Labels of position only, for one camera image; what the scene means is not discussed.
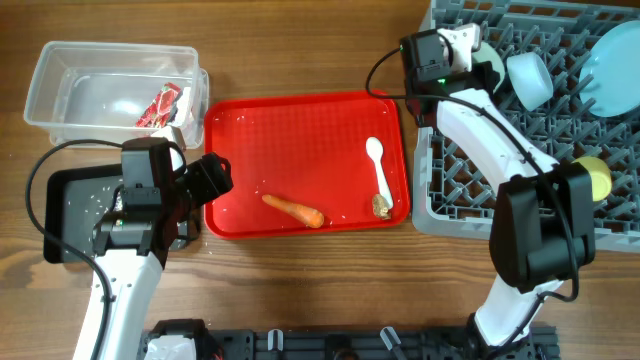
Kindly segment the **green bowl with rice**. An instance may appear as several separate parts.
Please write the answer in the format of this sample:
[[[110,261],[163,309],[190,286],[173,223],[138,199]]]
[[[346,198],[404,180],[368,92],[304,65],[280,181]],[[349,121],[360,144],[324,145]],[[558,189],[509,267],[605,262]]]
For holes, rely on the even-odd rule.
[[[506,68],[495,48],[488,42],[482,41],[480,48],[472,53],[472,61],[473,64],[485,62],[489,62],[491,64],[492,70],[498,74],[498,79],[493,90],[493,92],[497,92],[505,80]]]

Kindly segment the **light blue bowl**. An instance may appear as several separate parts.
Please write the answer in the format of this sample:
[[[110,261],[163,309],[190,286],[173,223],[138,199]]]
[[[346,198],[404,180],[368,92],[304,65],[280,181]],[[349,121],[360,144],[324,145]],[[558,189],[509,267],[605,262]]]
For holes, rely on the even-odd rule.
[[[509,57],[506,69],[515,94],[527,111],[534,111],[552,98],[551,75],[535,52]]]

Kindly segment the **red snack wrapper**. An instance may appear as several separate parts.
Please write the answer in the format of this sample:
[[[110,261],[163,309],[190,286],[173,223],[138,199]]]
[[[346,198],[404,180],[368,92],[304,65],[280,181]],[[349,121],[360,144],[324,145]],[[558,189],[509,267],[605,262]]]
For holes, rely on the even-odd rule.
[[[165,83],[151,104],[139,117],[135,126],[137,128],[162,128],[166,126],[181,93],[182,88],[178,85],[171,82]]]

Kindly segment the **orange carrot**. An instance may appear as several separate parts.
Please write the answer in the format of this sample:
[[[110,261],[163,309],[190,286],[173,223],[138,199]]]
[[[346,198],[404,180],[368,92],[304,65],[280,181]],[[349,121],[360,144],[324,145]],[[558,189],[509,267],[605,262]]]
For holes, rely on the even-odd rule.
[[[293,203],[269,194],[263,195],[262,201],[293,217],[307,227],[320,228],[324,224],[324,215],[314,208]]]

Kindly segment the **white plastic spoon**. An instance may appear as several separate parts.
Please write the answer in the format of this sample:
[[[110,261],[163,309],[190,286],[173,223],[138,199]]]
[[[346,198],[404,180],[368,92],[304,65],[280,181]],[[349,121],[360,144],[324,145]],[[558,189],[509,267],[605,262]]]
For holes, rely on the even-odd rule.
[[[393,198],[382,167],[383,145],[376,137],[366,140],[366,153],[374,164],[379,194],[384,198],[389,208],[393,207]]]

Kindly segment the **light blue plate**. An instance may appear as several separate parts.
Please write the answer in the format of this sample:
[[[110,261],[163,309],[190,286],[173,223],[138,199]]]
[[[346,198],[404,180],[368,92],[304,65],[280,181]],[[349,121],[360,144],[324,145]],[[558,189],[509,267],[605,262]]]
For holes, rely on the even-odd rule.
[[[589,111],[615,117],[639,106],[639,21],[625,22],[608,31],[590,50],[580,81],[592,79],[579,92],[583,102],[594,100]]]

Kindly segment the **yellow plastic cup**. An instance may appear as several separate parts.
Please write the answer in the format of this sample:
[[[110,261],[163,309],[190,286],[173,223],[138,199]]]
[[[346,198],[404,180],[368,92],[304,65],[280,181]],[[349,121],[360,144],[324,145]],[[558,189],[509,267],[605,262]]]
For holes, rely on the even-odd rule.
[[[604,200],[613,189],[611,171],[606,162],[600,158],[583,156],[575,160],[589,173],[592,184],[592,197],[594,202]]]

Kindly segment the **brown food scrap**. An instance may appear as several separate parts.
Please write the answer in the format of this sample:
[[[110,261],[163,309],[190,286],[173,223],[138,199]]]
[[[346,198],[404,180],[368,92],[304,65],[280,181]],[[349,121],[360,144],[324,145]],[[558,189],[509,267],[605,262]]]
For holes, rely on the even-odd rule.
[[[373,214],[381,220],[390,220],[391,213],[388,202],[381,194],[376,194],[372,198]]]

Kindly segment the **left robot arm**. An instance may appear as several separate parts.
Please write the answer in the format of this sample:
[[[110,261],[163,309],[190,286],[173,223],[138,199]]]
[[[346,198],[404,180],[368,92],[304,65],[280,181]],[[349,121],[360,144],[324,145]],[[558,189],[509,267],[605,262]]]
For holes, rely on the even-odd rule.
[[[121,155],[122,206],[93,231],[94,273],[76,359],[136,356],[151,298],[179,226],[193,224],[200,207],[229,192],[231,165],[209,153],[174,170],[169,151]]]

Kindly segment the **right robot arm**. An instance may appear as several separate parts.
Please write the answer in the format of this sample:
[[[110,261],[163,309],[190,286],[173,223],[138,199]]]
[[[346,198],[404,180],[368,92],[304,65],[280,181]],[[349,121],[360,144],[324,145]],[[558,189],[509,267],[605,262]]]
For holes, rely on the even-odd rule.
[[[496,196],[489,252],[497,276],[469,318],[466,351],[496,359],[522,347],[544,302],[574,301],[595,258],[592,176],[524,138],[494,106],[490,64],[453,72],[449,60],[405,68],[407,108],[457,144]]]

